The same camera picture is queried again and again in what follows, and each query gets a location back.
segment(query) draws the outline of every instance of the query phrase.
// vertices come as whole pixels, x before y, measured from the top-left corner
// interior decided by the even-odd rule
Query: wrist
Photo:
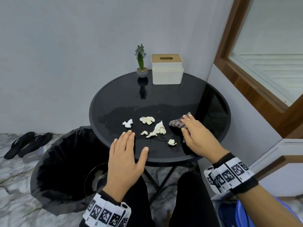
[[[106,184],[103,191],[111,196],[116,202],[121,202],[127,191],[123,187],[113,184]]]
[[[214,164],[214,163],[218,162],[222,157],[227,155],[228,153],[229,153],[229,151],[222,147],[205,157],[208,159],[208,161],[211,162],[211,164]]]

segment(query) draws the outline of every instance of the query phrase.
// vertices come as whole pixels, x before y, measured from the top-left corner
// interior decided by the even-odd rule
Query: black pants
[[[130,188],[123,201],[131,207],[127,227],[154,227],[147,187],[142,177]],[[176,207],[170,227],[220,227],[214,206],[200,175],[183,174],[178,180]]]

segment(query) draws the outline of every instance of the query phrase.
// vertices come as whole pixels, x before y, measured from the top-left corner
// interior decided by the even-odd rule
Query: left hand
[[[149,148],[143,148],[137,164],[134,162],[134,136],[131,130],[115,139],[109,150],[107,184],[103,191],[117,202],[142,175]]]

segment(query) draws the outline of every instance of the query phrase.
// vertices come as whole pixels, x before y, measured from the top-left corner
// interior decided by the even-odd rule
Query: hand
[[[117,202],[121,202],[126,192],[144,171],[149,148],[143,148],[137,164],[134,162],[134,136],[129,130],[115,139],[109,150],[107,183],[103,191]]]
[[[197,155],[206,157],[212,164],[216,163],[229,151],[225,150],[213,134],[192,115],[183,115],[181,122],[187,126],[182,133],[187,146]]]

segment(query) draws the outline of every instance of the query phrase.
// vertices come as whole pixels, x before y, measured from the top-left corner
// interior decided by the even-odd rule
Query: flip-flop
[[[51,141],[52,137],[52,133],[46,133],[44,135],[35,136],[34,139],[29,143],[29,145],[18,153],[18,156],[22,158],[26,154],[38,150],[40,147],[48,144],[48,142]]]
[[[35,132],[28,132],[22,135],[19,139],[15,140],[11,149],[4,155],[5,159],[12,159],[15,157],[22,148],[24,148],[30,141],[33,140]]]

